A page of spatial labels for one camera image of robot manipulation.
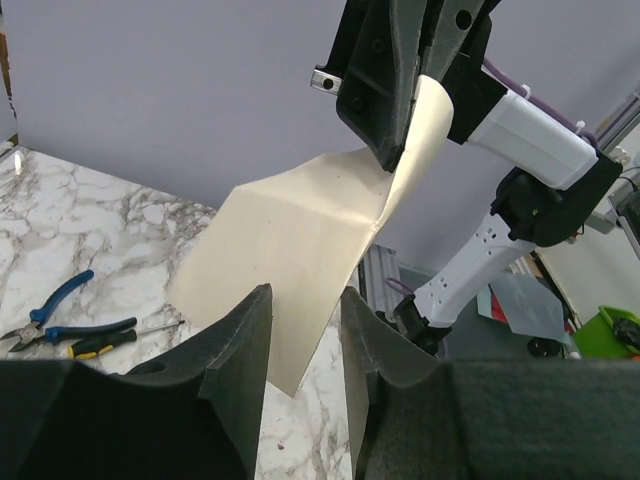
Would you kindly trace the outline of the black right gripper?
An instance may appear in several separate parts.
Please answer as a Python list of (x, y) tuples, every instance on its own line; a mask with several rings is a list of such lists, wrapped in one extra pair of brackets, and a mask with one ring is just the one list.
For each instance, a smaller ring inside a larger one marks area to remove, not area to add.
[(313, 88), (336, 96), (336, 112), (396, 169), (419, 76), (436, 80), (454, 107), (449, 139), (463, 144), (505, 94), (482, 70), (495, 1), (348, 1)]

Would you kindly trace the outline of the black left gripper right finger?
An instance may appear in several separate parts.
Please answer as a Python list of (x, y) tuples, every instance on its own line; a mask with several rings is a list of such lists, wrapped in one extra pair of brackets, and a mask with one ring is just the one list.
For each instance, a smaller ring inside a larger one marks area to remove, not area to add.
[(439, 361), (341, 296), (356, 479), (635, 479), (639, 365)]

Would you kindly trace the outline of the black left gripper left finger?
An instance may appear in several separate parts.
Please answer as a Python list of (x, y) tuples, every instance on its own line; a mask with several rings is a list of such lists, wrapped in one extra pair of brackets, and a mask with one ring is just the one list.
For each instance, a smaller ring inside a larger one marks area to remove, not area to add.
[(124, 375), (72, 360), (1, 364), (5, 479), (250, 479), (272, 289)]

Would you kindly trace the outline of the cream lined letter paper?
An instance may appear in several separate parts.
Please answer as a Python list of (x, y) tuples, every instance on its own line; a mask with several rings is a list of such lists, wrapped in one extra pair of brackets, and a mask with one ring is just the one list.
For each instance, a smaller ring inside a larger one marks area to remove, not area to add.
[(235, 187), (182, 261), (168, 300), (207, 327), (252, 289), (273, 291), (268, 381), (294, 395), (334, 308), (379, 230), (412, 193), (450, 130), (453, 104), (420, 76), (395, 171), (368, 148), (325, 153)]

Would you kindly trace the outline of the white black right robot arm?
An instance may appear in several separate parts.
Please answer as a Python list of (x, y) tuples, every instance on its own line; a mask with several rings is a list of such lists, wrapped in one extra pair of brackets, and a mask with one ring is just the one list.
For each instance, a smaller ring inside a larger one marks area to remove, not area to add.
[(493, 9), (491, 1), (350, 1), (311, 79), (336, 96), (339, 118), (385, 171), (409, 150), (422, 79), (438, 82), (452, 102), (451, 141), (512, 164), (474, 235), (386, 320), (431, 354), (508, 265), (574, 235), (622, 170), (591, 135), (490, 64)]

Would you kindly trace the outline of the black yellow screwdriver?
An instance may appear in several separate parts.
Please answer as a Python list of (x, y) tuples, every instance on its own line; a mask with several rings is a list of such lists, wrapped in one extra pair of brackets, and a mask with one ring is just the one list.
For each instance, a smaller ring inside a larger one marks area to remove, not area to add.
[(105, 334), (93, 339), (80, 340), (70, 345), (68, 347), (67, 352), (69, 357), (72, 359), (77, 359), (77, 360), (92, 359), (92, 358), (101, 356), (105, 353), (108, 353), (114, 350), (115, 348), (118, 348), (125, 344), (135, 343), (138, 340), (138, 338), (141, 336), (155, 333), (158, 331), (179, 327), (184, 323), (185, 323), (184, 320), (180, 320), (180, 321), (169, 323), (163, 326), (157, 326), (157, 327), (149, 328), (142, 331), (139, 331), (136, 329), (129, 329), (126, 331)]

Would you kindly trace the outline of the green plastic bin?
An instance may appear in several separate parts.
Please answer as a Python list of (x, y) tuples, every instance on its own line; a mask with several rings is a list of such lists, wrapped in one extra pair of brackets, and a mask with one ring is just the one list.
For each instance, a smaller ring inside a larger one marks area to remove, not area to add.
[(639, 317), (600, 305), (594, 317), (572, 336), (583, 358), (624, 359), (639, 355)]

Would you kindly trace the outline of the aluminium frame rail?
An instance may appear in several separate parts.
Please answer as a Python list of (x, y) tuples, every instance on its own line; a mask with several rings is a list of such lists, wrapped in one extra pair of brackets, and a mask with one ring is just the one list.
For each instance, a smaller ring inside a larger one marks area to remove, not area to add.
[(400, 281), (396, 252), (373, 244), (361, 259), (358, 268), (358, 288), (369, 307), (381, 318), (394, 323), (394, 309), (411, 293)]

